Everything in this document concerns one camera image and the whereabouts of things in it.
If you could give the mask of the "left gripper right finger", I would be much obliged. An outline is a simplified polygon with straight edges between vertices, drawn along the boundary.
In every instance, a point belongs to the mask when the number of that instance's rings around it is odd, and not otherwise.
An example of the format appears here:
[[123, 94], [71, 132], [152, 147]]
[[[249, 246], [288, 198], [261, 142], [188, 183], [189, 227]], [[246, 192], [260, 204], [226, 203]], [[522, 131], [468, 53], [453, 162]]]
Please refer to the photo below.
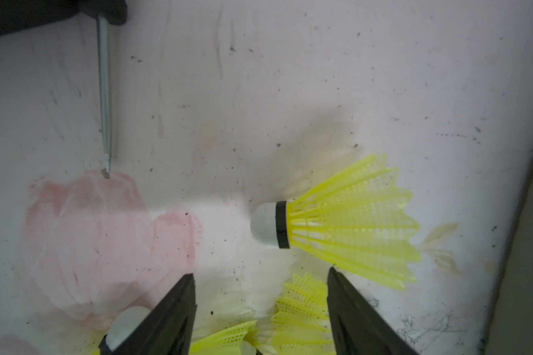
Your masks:
[[329, 270], [327, 286], [327, 305], [337, 355], [417, 354], [335, 268]]

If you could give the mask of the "grey plastic storage box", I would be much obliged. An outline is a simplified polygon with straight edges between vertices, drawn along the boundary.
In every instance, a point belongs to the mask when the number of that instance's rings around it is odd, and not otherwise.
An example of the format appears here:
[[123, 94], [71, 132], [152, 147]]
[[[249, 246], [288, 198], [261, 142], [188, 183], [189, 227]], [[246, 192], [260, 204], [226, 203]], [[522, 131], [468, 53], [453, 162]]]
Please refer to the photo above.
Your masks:
[[533, 354], [533, 161], [506, 247], [485, 354]]

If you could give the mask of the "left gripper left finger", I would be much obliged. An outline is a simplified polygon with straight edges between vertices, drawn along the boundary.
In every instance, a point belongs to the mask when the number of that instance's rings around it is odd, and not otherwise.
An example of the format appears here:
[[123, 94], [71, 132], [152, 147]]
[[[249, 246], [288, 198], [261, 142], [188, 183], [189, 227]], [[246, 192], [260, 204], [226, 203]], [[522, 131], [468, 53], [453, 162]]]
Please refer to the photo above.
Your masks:
[[186, 274], [112, 354], [188, 354], [196, 309], [194, 276]]

